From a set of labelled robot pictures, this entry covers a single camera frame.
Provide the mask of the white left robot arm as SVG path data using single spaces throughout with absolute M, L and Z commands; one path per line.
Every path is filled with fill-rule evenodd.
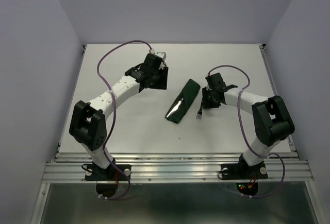
M 169 68 L 165 52 L 149 53 L 143 63 L 130 68 L 121 79 L 98 97 L 80 100 L 73 109 L 69 134 L 85 148 L 104 180 L 114 176 L 114 158 L 106 148 L 107 118 L 126 100 L 144 89 L 167 89 Z

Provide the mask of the steel table knife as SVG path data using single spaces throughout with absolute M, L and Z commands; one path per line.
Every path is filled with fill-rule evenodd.
M 184 101 L 184 98 L 181 98 L 178 101 L 178 103 L 168 112 L 168 114 L 166 115 L 166 118 L 170 117 L 174 112 L 176 112 L 183 101 Z

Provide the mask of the dark green cloth napkin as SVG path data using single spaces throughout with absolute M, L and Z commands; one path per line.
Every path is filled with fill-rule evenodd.
M 189 79 L 187 81 L 187 83 L 185 84 L 185 86 L 182 88 L 182 90 L 179 93 L 179 95 L 177 96 L 177 98 L 172 103 L 168 112 L 178 103 L 178 101 L 181 98 L 184 98 L 184 101 L 181 103 L 180 107 L 178 108 L 178 110 L 176 112 L 174 112 L 168 118 L 166 118 L 166 116 L 165 116 L 165 119 L 170 122 L 179 124 L 181 122 L 181 120 L 183 119 L 183 117 L 188 112 L 188 110 L 190 109 L 191 105 L 193 104 L 195 98 L 197 97 L 197 95 L 199 93 L 200 88 L 201 88 L 201 86 L 196 81 L 194 81 L 193 79 Z

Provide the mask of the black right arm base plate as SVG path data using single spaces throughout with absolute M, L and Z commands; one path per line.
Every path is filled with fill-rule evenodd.
M 236 163 L 226 163 L 220 165 L 218 178 L 222 180 L 249 180 L 249 179 L 268 179 L 268 173 L 264 161 L 249 166 L 243 156 L 239 157 Z

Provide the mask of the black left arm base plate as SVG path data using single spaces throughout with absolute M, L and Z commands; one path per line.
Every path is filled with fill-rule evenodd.
M 130 175 L 122 174 L 113 166 L 109 165 L 106 169 L 98 167 L 94 162 L 84 163 L 81 168 L 85 171 L 86 181 L 127 181 Z

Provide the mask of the steel fork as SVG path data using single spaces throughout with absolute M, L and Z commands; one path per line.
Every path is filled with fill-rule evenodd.
M 200 107 L 198 112 L 197 112 L 197 115 L 196 115 L 196 119 L 201 119 L 202 118 L 202 114 L 203 114 L 203 108 Z

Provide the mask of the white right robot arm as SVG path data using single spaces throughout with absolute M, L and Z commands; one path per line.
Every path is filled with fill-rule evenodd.
M 206 81 L 197 118 L 202 117 L 204 109 L 218 108 L 222 104 L 237 108 L 241 130 L 240 111 L 253 117 L 256 138 L 247 144 L 248 149 L 242 154 L 243 162 L 237 165 L 238 174 L 248 178 L 255 173 L 255 165 L 263 162 L 280 141 L 294 133 L 292 118 L 280 96 L 264 97 L 239 90 L 236 85 L 226 85 L 220 73 L 207 75 Z

